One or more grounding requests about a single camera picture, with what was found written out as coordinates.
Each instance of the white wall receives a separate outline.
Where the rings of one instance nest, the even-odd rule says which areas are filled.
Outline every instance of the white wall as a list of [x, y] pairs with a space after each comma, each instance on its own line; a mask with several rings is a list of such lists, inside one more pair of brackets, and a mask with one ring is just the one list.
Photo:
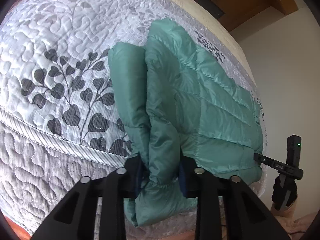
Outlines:
[[[269, 156], [285, 162], [287, 137], [302, 137], [296, 218], [320, 208], [320, 27], [305, 3], [297, 4], [288, 16], [268, 8], [231, 32], [261, 94]], [[277, 175], [269, 168], [261, 197], [269, 207]]]

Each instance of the quilted mattress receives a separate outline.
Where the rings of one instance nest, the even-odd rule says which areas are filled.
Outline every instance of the quilted mattress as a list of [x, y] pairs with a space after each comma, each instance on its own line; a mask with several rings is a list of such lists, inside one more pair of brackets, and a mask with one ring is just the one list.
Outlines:
[[[151, 22], [165, 17], [183, 26], [260, 103], [234, 55], [170, 0], [22, 0], [2, 22], [0, 208], [31, 234], [82, 176], [104, 177], [130, 156], [108, 50], [118, 41], [142, 46]], [[251, 186], [258, 195], [264, 190], [263, 170]], [[187, 211], [144, 228], [127, 223], [127, 238], [159, 239], [192, 230], [195, 214]]]

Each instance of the metal screw head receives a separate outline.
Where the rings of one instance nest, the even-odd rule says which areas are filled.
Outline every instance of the metal screw head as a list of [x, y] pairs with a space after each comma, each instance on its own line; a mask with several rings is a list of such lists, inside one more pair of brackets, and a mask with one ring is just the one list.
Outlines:
[[232, 182], [235, 182], [235, 183], [238, 183], [241, 181], [241, 178], [237, 175], [234, 175], [234, 176], [231, 176], [231, 181]]
[[127, 169], [125, 169], [125, 168], [119, 168], [119, 169], [117, 169], [117, 171], [116, 171], [118, 174], [125, 174], [126, 172], [127, 172]]
[[88, 176], [82, 177], [80, 180], [80, 182], [83, 184], [88, 183], [89, 181], [90, 181], [90, 177]]
[[195, 173], [196, 174], [203, 174], [204, 173], [204, 169], [200, 168], [200, 167], [197, 167], [197, 168], [195, 168]]

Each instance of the black plastic bracket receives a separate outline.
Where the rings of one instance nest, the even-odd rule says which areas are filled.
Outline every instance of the black plastic bracket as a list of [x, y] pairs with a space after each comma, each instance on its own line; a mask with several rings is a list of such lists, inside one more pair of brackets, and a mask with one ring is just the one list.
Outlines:
[[98, 197], [102, 197], [100, 240], [125, 240], [123, 198], [140, 193], [143, 163], [140, 156], [126, 161], [124, 168], [107, 177], [81, 180], [45, 218], [31, 240], [93, 239]]
[[238, 176], [215, 177], [181, 154], [179, 182], [186, 198], [198, 198], [195, 240], [221, 239], [219, 197], [223, 197], [229, 240], [289, 240], [268, 208]]

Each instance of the gloved hand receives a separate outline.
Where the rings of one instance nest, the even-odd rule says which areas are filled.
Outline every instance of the gloved hand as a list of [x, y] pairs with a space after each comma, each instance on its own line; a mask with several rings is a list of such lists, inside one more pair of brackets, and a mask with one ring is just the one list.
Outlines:
[[294, 179], [285, 178], [283, 187], [281, 187], [280, 177], [276, 177], [275, 183], [273, 185], [272, 201], [275, 203], [275, 208], [280, 210], [280, 207], [283, 204], [287, 191], [290, 190], [290, 196], [286, 203], [286, 206], [289, 207], [297, 199], [297, 185]]

